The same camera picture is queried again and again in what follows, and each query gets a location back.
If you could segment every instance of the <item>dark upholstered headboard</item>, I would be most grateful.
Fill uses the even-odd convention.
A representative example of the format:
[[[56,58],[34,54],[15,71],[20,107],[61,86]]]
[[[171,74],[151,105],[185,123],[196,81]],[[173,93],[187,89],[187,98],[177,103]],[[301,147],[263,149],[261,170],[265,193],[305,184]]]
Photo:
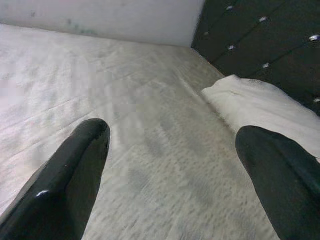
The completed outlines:
[[[319,0],[207,0],[192,48],[224,75],[271,83],[320,115],[319,34]]]

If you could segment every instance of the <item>white mattress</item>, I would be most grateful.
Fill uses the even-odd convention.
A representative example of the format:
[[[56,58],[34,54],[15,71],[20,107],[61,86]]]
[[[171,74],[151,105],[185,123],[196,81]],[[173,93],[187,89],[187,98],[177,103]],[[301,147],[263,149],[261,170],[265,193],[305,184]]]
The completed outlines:
[[[111,149],[84,240],[278,239],[188,48],[0,25],[0,213],[83,120]]]

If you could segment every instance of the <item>white pillow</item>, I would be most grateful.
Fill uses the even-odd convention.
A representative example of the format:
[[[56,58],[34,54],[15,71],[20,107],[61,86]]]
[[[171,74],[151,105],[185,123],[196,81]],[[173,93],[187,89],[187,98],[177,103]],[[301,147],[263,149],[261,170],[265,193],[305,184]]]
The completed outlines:
[[[320,163],[320,118],[274,85],[231,75],[202,93],[235,133],[249,125],[280,133]]]

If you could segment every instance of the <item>tufted headboard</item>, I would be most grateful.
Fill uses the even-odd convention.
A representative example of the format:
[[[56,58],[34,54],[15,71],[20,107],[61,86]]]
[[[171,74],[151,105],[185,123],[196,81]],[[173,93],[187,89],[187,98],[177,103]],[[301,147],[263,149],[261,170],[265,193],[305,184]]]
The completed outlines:
[[[320,115],[319,34],[319,0],[207,0],[192,48],[224,75],[271,83]]]

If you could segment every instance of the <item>white wall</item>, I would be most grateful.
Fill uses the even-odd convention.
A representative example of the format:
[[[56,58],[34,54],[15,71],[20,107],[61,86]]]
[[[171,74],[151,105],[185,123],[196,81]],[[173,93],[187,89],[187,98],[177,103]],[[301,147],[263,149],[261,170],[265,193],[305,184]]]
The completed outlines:
[[[204,0],[0,0],[0,23],[190,47]]]

